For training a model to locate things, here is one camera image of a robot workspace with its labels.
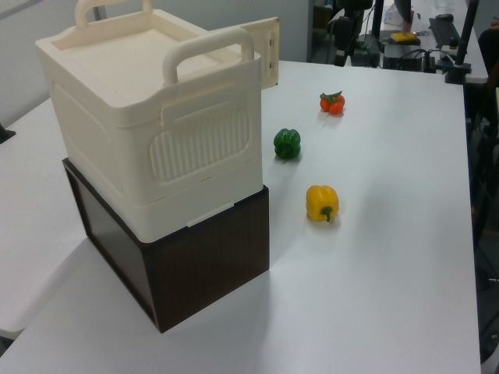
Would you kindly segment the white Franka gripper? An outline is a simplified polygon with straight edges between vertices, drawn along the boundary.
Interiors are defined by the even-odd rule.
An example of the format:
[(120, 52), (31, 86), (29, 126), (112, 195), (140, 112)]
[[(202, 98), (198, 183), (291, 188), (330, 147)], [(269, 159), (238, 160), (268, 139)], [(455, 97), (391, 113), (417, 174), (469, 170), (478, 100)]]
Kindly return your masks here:
[(340, 16), (332, 22), (331, 31), (334, 38), (334, 46), (337, 49), (334, 60), (335, 65), (343, 65), (343, 52), (345, 53), (345, 65), (350, 65), (348, 50), (355, 26), (356, 21), (346, 16)]

